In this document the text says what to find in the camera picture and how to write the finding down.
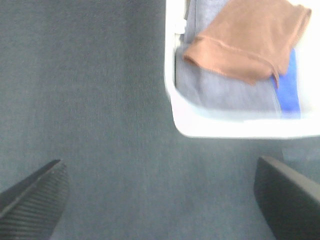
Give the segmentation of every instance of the white plastic basket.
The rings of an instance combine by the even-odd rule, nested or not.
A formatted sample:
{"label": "white plastic basket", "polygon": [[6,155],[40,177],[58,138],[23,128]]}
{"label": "white plastic basket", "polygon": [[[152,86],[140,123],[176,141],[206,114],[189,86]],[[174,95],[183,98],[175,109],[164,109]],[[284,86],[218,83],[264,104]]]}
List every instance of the white plastic basket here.
{"label": "white plastic basket", "polygon": [[175,51],[184,33],[186,0],[166,0],[164,83],[176,128],[192,138],[294,139],[320,136],[320,2],[289,0],[312,9],[302,39],[295,47],[300,118],[261,113],[213,111],[185,99],[175,87]]}

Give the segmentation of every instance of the gray carpet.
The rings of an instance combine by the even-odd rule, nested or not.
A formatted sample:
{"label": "gray carpet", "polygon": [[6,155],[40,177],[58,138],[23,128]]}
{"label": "gray carpet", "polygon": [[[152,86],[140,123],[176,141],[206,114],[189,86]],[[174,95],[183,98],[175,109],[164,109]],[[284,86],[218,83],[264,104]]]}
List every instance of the gray carpet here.
{"label": "gray carpet", "polygon": [[164,0],[1,1],[0,191],[63,159],[71,193],[53,240],[274,240],[257,158],[320,181],[319,138],[180,135],[164,29]]}

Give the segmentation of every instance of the folded clothes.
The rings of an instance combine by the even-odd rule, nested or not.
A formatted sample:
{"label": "folded clothes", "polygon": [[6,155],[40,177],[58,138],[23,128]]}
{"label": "folded clothes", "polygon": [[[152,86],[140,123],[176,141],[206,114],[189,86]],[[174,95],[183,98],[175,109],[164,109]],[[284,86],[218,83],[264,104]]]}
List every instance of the folded clothes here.
{"label": "folded clothes", "polygon": [[175,86],[189,101],[205,108],[280,113],[271,79],[249,85],[243,81],[207,71],[183,60],[183,53],[228,0],[191,0],[184,43],[176,51]]}
{"label": "folded clothes", "polygon": [[278,85],[310,16],[310,9],[287,0],[230,0],[196,36],[184,58],[249,84],[274,75]]}
{"label": "folded clothes", "polygon": [[293,49],[287,73],[279,76],[279,86],[275,89],[281,110],[284,114],[300,113],[297,91],[297,62],[296,52]]}
{"label": "folded clothes", "polygon": [[175,55],[175,85],[186,99],[208,109],[281,113],[272,79],[250,85],[191,65],[183,60],[188,47]]}

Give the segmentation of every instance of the brown cloth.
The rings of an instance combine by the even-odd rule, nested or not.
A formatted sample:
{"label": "brown cloth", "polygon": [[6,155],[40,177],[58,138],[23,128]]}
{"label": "brown cloth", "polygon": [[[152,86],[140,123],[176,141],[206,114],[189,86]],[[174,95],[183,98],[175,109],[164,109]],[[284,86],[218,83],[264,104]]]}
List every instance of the brown cloth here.
{"label": "brown cloth", "polygon": [[201,68],[249,84],[287,72],[311,9],[287,0],[230,0],[185,51]]}

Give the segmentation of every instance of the blue cloth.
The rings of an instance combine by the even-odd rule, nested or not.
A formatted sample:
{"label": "blue cloth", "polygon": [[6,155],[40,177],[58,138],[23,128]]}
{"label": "blue cloth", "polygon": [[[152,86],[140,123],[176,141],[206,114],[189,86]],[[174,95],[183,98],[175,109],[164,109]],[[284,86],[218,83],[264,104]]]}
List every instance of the blue cloth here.
{"label": "blue cloth", "polygon": [[281,111],[284,114],[299,114],[300,105],[297,91],[297,62],[296,51],[294,49],[290,54],[290,62],[286,74],[279,76],[279,87],[277,88],[276,84],[274,84],[274,87]]}

